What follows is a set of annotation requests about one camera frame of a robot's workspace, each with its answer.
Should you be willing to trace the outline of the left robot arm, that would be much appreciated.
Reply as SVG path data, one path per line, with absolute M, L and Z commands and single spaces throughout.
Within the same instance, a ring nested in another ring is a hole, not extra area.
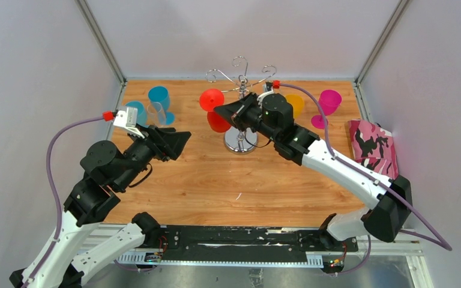
M 159 223 L 148 213 L 136 214 L 118 233 L 85 253 L 86 238 L 119 203 L 119 193 L 139 185 L 139 175 L 151 171 L 151 161 L 176 160 L 191 137 L 188 131 L 156 126 L 139 127 L 125 151 L 109 140 L 93 144 L 81 159 L 83 178 L 64 202 L 61 223 L 37 258 L 14 271 L 14 287 L 82 287 L 128 250 L 164 244 Z

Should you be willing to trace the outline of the chrome wine glass rack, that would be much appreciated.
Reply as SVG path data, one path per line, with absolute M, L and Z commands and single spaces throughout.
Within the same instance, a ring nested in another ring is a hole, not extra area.
M 244 56 L 234 57 L 232 60 L 232 66 L 239 67 L 242 62 L 244 63 L 244 72 L 237 77 L 237 80 L 231 79 L 227 74 L 219 69 L 211 69 L 207 71 L 205 79 L 209 83 L 214 83 L 218 80 L 217 73 L 221 74 L 225 79 L 236 86 L 236 88 L 224 90 L 222 93 L 237 91 L 239 93 L 239 100 L 243 99 L 247 94 L 252 92 L 252 89 L 260 83 L 264 83 L 264 92 L 274 91 L 274 89 L 269 88 L 265 82 L 276 75 L 276 66 L 265 65 L 261 72 L 265 73 L 267 76 L 261 80 L 255 81 L 255 83 L 251 83 L 247 77 L 249 62 Z M 240 131 L 237 128 L 230 127 L 230 129 L 224 134 L 224 144 L 230 152 L 238 155 L 249 154 L 259 147 L 258 134 L 257 132 L 252 132 L 252 130 Z

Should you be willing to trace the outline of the clear wine glass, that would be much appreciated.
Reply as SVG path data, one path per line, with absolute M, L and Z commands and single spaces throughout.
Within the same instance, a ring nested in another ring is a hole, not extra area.
M 159 102 L 150 102 L 146 108 L 146 112 L 152 125 L 164 127 L 167 124 L 166 113 Z

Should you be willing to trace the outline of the yellow wine glass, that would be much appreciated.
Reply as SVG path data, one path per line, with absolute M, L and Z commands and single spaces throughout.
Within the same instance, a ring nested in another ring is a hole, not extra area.
M 304 109 L 304 99 L 297 94 L 288 94 L 285 96 L 286 101 L 293 108 L 293 117 L 296 119 L 300 116 Z

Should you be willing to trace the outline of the blue wine glass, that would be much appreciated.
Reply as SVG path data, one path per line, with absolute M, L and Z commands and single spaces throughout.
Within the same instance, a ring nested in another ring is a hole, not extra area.
M 133 107 L 137 109 L 136 124 L 143 127 L 147 127 L 147 113 L 145 111 L 145 106 L 141 101 L 129 101 L 125 103 L 125 106 Z
M 170 96 L 169 96 L 168 89 L 164 86 L 155 86 L 149 90 L 148 99 L 149 99 L 149 102 L 153 102 L 153 101 L 159 102 L 163 106 L 163 109 L 166 113 L 166 117 L 167 117 L 166 125 L 173 124 L 175 120 L 175 115 L 169 111 Z

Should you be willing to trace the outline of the red wine glass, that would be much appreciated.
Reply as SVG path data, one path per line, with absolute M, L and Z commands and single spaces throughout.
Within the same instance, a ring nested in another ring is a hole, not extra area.
M 215 112 L 217 106 L 224 104 L 223 93 L 215 88 L 207 89 L 199 97 L 200 107 L 207 112 L 206 119 L 209 127 L 216 133 L 225 133 L 230 129 L 228 124 L 221 116 Z

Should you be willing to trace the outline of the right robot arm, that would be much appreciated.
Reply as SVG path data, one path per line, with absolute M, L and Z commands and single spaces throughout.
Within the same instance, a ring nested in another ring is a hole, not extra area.
M 322 248 L 335 250 L 344 240 L 364 235 L 383 242 L 395 240 L 410 214 L 411 185 L 406 178 L 391 179 L 329 148 L 317 134 L 294 122 L 293 107 L 280 94 L 259 100 L 250 93 L 215 107 L 214 112 L 240 131 L 269 138 L 279 156 L 322 173 L 365 204 L 364 209 L 325 219 L 318 235 Z

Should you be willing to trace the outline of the blue wine glass front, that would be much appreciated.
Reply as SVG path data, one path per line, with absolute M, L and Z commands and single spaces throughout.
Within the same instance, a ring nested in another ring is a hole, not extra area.
M 145 111 L 145 106 L 141 101 L 129 101 L 125 103 L 125 106 L 133 107 L 137 109 L 136 124 L 143 127 L 147 127 L 147 113 Z

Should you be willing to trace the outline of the pink wine glass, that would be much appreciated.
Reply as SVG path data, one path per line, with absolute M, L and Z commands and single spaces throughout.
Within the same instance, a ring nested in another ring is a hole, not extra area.
M 327 89 L 321 92 L 319 104 L 325 116 L 333 114 L 341 105 L 342 96 L 335 90 Z M 312 126 L 317 129 L 324 129 L 324 120 L 321 115 L 315 115 L 311 119 Z

